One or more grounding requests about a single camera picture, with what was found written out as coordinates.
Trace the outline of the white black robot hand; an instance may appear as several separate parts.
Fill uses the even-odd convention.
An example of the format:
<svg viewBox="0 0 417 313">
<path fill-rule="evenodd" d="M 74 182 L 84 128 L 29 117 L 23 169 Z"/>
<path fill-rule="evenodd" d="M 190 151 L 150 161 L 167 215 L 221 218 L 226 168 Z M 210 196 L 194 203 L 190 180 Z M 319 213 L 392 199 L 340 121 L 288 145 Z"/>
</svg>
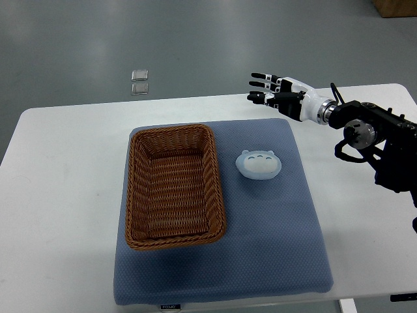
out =
<svg viewBox="0 0 417 313">
<path fill-rule="evenodd" d="M 295 121 L 310 120 L 327 125 L 336 101 L 323 97 L 317 90 L 293 78 L 281 78 L 274 74 L 252 72 L 252 78 L 269 82 L 250 81 L 252 87 L 261 87 L 275 93 L 250 92 L 247 96 L 253 103 L 278 103 L 278 111 Z"/>
</svg>

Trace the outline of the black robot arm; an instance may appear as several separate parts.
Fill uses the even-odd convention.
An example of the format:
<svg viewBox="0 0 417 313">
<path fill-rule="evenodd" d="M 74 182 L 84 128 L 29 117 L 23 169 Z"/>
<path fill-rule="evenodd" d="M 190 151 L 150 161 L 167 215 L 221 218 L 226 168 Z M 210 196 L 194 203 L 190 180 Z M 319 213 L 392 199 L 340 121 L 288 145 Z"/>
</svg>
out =
<svg viewBox="0 0 417 313">
<path fill-rule="evenodd" d="M 332 97 L 290 77 L 253 72 L 255 89 L 247 99 L 268 106 L 295 121 L 310 120 L 343 131 L 336 144 L 337 158 L 368 163 L 375 184 L 395 193 L 408 192 L 416 199 L 416 123 L 371 102 L 345 101 L 334 83 Z"/>
</svg>

